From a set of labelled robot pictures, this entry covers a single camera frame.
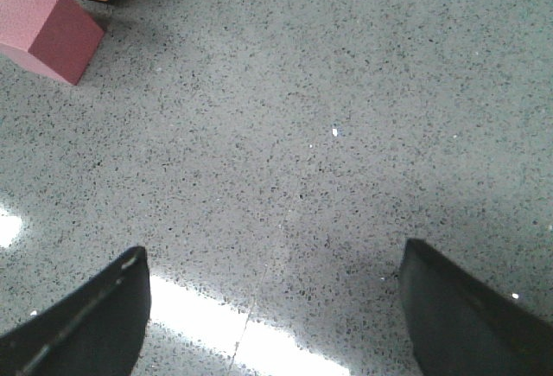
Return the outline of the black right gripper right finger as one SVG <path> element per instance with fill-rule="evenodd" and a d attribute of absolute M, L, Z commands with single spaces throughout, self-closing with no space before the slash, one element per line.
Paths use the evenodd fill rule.
<path fill-rule="evenodd" d="M 408 239 L 399 286 L 425 375 L 550 375 L 552 327 L 466 273 L 422 239 Z"/>

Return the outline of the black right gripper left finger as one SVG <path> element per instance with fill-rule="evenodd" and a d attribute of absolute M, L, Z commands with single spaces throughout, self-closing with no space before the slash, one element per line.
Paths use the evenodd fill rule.
<path fill-rule="evenodd" d="M 1 337 L 3 375 L 129 375 L 150 315 L 147 252 L 133 246 Z"/>

